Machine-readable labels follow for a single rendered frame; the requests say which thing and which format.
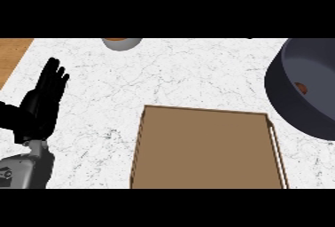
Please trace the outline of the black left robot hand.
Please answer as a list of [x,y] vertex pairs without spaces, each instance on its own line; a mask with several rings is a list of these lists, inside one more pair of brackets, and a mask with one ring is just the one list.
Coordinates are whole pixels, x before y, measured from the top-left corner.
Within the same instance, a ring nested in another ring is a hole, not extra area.
[[0,101],[0,129],[14,131],[15,143],[46,140],[53,133],[59,104],[70,74],[56,58],[49,58],[36,88],[27,93],[20,106]]

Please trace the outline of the brown wooden tray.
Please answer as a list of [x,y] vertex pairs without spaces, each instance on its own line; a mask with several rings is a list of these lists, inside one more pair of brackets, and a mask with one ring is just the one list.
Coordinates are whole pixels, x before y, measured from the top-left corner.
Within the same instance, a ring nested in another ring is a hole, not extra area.
[[287,189],[269,115],[145,106],[130,187]]

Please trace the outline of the dark grey pot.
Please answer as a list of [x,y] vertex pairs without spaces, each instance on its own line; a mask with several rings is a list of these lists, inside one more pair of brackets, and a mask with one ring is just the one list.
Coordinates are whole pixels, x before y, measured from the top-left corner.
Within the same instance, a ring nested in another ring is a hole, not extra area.
[[335,38],[290,38],[270,63],[264,88],[287,122],[335,141]]

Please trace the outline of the orange sweet potato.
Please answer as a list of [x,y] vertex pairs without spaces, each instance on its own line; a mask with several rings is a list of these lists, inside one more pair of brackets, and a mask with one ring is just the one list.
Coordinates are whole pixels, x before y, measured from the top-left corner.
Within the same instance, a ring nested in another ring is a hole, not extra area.
[[307,94],[307,86],[301,82],[295,82],[295,87],[300,89],[301,93]]

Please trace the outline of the light wooden board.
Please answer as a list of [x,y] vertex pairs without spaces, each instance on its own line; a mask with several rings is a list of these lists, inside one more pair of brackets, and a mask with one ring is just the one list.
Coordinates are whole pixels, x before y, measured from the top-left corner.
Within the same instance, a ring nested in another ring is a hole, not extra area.
[[0,38],[0,89],[33,43],[33,38]]

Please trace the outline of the grey cup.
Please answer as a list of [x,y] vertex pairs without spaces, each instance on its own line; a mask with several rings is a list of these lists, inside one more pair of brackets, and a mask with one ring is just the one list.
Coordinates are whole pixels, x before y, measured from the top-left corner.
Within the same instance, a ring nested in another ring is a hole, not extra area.
[[142,38],[126,38],[123,40],[111,40],[104,38],[102,42],[111,50],[127,51],[142,42]]

